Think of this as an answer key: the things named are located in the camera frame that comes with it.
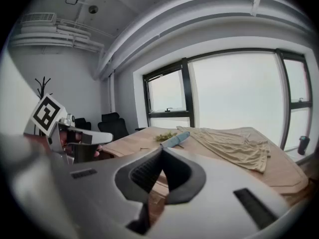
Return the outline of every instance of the black window frame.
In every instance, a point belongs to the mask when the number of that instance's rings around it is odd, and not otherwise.
[[[309,74],[306,58],[303,54],[299,54],[296,52],[286,51],[282,49],[267,49],[267,48],[238,48],[238,49],[227,49],[227,50],[218,50],[214,52],[208,52],[208,53],[192,56],[189,58],[183,58],[175,63],[172,63],[160,69],[157,69],[149,74],[143,75],[144,96],[145,96],[145,105],[147,110],[148,126],[151,125],[151,118],[189,117],[190,127],[195,127],[194,107],[193,107],[193,98],[192,98],[189,70],[188,70],[188,62],[192,60],[196,60],[196,59],[201,59],[204,57],[210,57],[214,55],[223,55],[223,54],[226,55],[227,53],[236,53],[236,52],[271,52],[276,54],[277,58],[280,61],[280,70],[284,76],[282,80],[283,80],[284,87],[286,87],[286,90],[287,90],[286,94],[284,94],[284,99],[287,102],[287,107],[284,108],[286,116],[284,118],[284,130],[282,134],[280,148],[284,150],[286,142],[287,142],[287,137],[288,137],[288,133],[290,129],[290,119],[291,119],[292,110],[301,109],[301,108],[311,109],[309,120],[308,120],[307,134],[306,134],[306,136],[309,136],[310,128],[311,128],[311,120],[312,120],[313,91],[312,91],[311,79],[310,79],[310,74]],[[304,64],[307,85],[308,85],[308,92],[309,92],[308,101],[301,101],[301,102],[291,101],[290,84],[289,84],[289,78],[288,78],[288,73],[287,73],[284,59],[299,61]],[[153,80],[156,77],[167,75],[169,73],[178,71],[180,69],[182,71],[182,78],[183,78],[183,84],[184,84],[186,111],[151,113],[151,103],[150,103],[150,94],[148,90],[148,82],[150,81],[150,79]]]

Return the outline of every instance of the air vent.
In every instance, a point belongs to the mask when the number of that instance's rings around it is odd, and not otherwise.
[[[264,229],[277,219],[276,216],[248,189],[236,190],[234,191],[234,194],[259,229]]]
[[[86,176],[89,176],[89,175],[92,175],[95,173],[97,173],[97,171],[90,168],[90,169],[86,169],[86,170],[72,172],[70,174],[73,177],[73,179],[79,179],[79,178],[86,177]]]
[[[22,16],[20,21],[24,26],[30,25],[54,25],[56,14],[52,12],[35,12]]]

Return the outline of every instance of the wrinkled fabric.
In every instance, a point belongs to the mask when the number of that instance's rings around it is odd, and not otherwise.
[[[249,141],[249,136],[237,135],[208,128],[177,126],[177,129],[190,132],[190,136],[207,149],[241,167],[264,173],[270,147],[267,140]]]

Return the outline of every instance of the office chair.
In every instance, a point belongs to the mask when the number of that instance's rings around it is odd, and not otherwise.
[[[91,130],[91,123],[86,122],[85,118],[75,119],[75,127],[85,130]]]
[[[111,133],[113,141],[129,135],[124,119],[118,113],[102,114],[102,122],[98,123],[101,132]]]

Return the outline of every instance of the wooden floor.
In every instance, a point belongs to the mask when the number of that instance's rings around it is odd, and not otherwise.
[[[292,207],[305,198],[311,198],[318,189],[319,180],[319,152],[317,151],[309,160],[300,165],[300,168],[309,178],[309,184],[306,188],[293,195],[283,196],[287,203]],[[151,226],[160,217],[164,210],[165,198],[155,191],[149,195],[149,216]]]

